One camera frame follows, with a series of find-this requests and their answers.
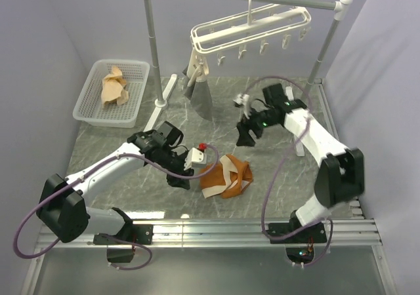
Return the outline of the orange underwear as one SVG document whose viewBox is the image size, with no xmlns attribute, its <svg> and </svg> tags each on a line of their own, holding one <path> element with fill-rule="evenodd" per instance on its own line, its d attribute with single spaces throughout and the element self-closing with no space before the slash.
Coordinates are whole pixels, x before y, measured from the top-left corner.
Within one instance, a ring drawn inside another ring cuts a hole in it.
<svg viewBox="0 0 420 295">
<path fill-rule="evenodd" d="M 215 168 L 199 179 L 201 192 L 205 198 L 220 195 L 229 199 L 241 195 L 250 183 L 253 173 L 249 162 L 241 161 L 232 154 L 222 156 Z"/>
</svg>

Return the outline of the white clip hanger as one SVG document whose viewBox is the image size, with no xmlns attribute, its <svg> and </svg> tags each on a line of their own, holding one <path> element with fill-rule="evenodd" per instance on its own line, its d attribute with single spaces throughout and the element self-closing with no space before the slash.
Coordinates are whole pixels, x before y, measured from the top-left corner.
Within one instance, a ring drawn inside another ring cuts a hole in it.
<svg viewBox="0 0 420 295">
<path fill-rule="evenodd" d="M 192 49 L 205 57 L 217 55 L 217 64 L 222 65 L 224 51 L 238 49 L 238 58 L 247 52 L 247 45 L 259 43 L 259 53 L 263 54 L 268 39 L 277 35 L 283 37 L 282 47 L 287 48 L 292 31 L 305 34 L 310 28 L 312 17 L 304 7 L 288 7 L 281 4 L 267 4 L 252 7 L 248 0 L 246 11 L 204 22 L 190 31 Z"/>
</svg>

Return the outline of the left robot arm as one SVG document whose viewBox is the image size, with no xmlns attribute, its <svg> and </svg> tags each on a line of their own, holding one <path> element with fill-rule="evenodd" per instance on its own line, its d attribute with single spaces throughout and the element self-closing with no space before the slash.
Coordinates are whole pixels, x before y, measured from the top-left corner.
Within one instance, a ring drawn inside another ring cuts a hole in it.
<svg viewBox="0 0 420 295">
<path fill-rule="evenodd" d="M 37 217 L 63 243 L 83 233 L 109 235 L 116 243 L 138 238 L 132 219 L 119 208 L 89 208 L 97 195 L 124 175 L 155 163 L 167 171 L 167 184 L 190 189 L 194 171 L 186 168 L 187 151 L 177 153 L 184 135 L 165 121 L 157 129 L 137 132 L 109 156 L 85 170 L 65 178 L 52 175 L 45 182 Z"/>
</svg>

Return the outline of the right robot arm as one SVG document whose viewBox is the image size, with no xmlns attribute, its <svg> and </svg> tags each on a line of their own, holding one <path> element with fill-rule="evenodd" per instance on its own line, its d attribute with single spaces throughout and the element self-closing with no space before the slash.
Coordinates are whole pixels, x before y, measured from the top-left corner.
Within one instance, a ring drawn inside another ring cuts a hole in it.
<svg viewBox="0 0 420 295">
<path fill-rule="evenodd" d="M 253 147 L 267 127 L 280 125 L 292 133 L 296 141 L 309 151 L 318 165 L 314 193 L 307 202 L 291 213 L 283 235 L 273 241 L 292 238 L 301 243 L 312 235 L 312 227 L 330 216 L 336 206 L 351 201 L 364 193 L 364 155 L 350 149 L 334 138 L 315 118 L 300 99 L 290 99 L 281 84 L 263 88 L 265 109 L 257 111 L 250 97 L 240 93 L 234 98 L 242 116 L 236 128 L 237 146 Z"/>
</svg>

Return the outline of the grey underwear hanging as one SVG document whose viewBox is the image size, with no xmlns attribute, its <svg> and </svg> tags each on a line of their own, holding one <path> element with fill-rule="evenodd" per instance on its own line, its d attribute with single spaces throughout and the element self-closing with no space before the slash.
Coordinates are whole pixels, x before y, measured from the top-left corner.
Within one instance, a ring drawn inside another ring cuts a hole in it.
<svg viewBox="0 0 420 295">
<path fill-rule="evenodd" d="M 184 74 L 183 93 L 189 99 L 190 105 L 196 113 L 203 119 L 213 120 L 213 99 L 209 89 L 206 75 L 193 78 L 195 69 L 190 66 L 186 67 L 182 73 Z"/>
</svg>

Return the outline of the beige underwear hanging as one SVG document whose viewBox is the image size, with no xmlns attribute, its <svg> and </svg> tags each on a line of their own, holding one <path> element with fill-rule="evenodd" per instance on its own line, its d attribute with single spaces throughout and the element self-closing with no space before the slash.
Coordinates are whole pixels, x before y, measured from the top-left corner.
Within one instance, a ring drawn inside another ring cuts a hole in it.
<svg viewBox="0 0 420 295">
<path fill-rule="evenodd" d="M 209 74 L 209 66 L 207 58 L 198 53 L 195 49 L 192 49 L 190 61 L 188 63 L 186 76 L 188 78 L 187 87 L 191 87 L 197 79 L 199 82 L 206 79 Z"/>
</svg>

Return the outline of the beige underwear in basket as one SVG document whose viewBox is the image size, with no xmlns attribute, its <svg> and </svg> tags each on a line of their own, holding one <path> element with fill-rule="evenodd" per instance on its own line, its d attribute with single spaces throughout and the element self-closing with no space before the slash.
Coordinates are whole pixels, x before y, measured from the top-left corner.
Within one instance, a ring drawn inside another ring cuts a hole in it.
<svg viewBox="0 0 420 295">
<path fill-rule="evenodd" d="M 121 106 L 128 102 L 129 92 L 125 89 L 128 82 L 117 66 L 112 66 L 111 72 L 102 79 L 102 107 L 108 104 Z"/>
</svg>

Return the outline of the white plastic basket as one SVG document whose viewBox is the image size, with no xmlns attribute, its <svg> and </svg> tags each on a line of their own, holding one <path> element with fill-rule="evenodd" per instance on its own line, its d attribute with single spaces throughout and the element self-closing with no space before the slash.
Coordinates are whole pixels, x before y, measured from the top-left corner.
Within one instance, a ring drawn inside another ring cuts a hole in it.
<svg viewBox="0 0 420 295">
<path fill-rule="evenodd" d="M 92 126 L 133 128 L 150 65 L 138 60 L 95 62 L 73 109 L 73 118 Z"/>
</svg>

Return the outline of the white drying rack stand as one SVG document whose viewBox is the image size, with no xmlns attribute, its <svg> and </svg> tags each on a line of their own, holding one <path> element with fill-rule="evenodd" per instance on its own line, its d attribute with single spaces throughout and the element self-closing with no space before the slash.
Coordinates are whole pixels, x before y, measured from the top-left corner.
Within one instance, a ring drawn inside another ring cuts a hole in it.
<svg viewBox="0 0 420 295">
<path fill-rule="evenodd" d="M 159 60 L 152 12 L 152 0 L 143 0 L 152 53 L 155 77 L 159 78 Z M 210 119 L 213 100 L 209 92 L 207 57 L 216 54 L 217 64 L 222 65 L 224 52 L 238 50 L 243 58 L 250 43 L 259 43 L 259 52 L 264 54 L 268 39 L 282 36 L 282 47 L 286 48 L 292 32 L 299 32 L 299 39 L 307 34 L 312 17 L 309 9 L 331 10 L 333 22 L 321 51 L 310 72 L 306 89 L 309 89 L 318 74 L 337 27 L 346 16 L 353 0 L 335 2 L 315 0 L 245 0 L 247 10 L 194 26 L 190 30 L 192 52 L 184 75 L 184 95 L 193 108 L 204 119 Z"/>
</svg>

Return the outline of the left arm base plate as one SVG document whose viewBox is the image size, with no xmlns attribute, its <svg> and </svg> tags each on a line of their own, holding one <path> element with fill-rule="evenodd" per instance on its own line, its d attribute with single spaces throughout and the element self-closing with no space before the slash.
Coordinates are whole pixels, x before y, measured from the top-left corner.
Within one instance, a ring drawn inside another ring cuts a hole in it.
<svg viewBox="0 0 420 295">
<path fill-rule="evenodd" d="M 123 241 L 125 245 L 133 243 L 140 245 L 150 245 L 154 234 L 154 226 L 152 224 L 134 224 L 124 226 L 117 234 L 107 235 L 98 234 L 94 236 L 94 245 L 120 245 L 119 241 Z"/>
</svg>

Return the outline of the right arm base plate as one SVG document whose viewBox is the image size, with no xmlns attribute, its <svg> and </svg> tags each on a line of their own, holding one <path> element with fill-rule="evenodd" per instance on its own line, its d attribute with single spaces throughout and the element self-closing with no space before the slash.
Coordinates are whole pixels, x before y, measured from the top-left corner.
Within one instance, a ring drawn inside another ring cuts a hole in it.
<svg viewBox="0 0 420 295">
<path fill-rule="evenodd" d="M 306 244 L 326 243 L 327 235 L 323 223 L 317 223 L 310 227 L 304 227 L 295 234 L 289 223 L 269 223 L 267 233 L 271 244 Z"/>
</svg>

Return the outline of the aluminium mounting rail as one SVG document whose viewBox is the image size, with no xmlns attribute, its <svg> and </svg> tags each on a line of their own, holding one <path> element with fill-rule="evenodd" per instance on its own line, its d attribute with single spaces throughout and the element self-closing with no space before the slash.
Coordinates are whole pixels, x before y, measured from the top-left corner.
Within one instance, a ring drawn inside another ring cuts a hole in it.
<svg viewBox="0 0 420 295">
<path fill-rule="evenodd" d="M 272 242 L 261 232 L 258 219 L 219 220 L 135 220 L 134 225 L 147 231 L 150 248 L 251 248 L 285 246 L 378 246 L 382 244 L 373 220 L 334 220 L 332 225 L 312 226 L 294 237 Z"/>
</svg>

